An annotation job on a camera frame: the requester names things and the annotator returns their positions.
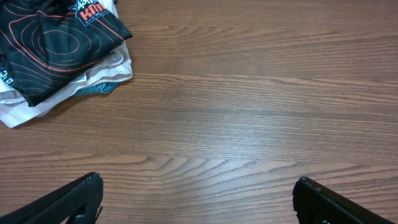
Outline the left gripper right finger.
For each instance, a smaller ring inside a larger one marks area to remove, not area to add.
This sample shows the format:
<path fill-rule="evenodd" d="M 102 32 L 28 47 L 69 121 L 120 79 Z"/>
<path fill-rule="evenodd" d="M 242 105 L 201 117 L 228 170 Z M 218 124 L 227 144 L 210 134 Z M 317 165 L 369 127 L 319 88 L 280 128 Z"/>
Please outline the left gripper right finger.
<path fill-rule="evenodd" d="M 292 196 L 300 224 L 394 224 L 308 177 L 299 178 Z"/>

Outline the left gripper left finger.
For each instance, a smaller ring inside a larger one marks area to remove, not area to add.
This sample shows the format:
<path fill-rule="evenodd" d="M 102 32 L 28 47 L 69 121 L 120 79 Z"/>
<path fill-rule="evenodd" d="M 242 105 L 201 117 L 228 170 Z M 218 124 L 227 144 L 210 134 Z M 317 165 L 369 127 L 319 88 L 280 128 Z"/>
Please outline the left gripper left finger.
<path fill-rule="evenodd" d="M 95 224 L 103 207 L 104 182 L 90 172 L 1 217 L 1 224 Z"/>

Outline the black orange patterned jersey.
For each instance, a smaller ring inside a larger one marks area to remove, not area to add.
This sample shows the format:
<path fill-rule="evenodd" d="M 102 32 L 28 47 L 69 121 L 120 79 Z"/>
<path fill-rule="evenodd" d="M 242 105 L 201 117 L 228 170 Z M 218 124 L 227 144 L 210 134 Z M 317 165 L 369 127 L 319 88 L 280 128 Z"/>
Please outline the black orange patterned jersey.
<path fill-rule="evenodd" d="M 97 0 L 1 1 L 2 80 L 37 106 L 131 37 Z"/>

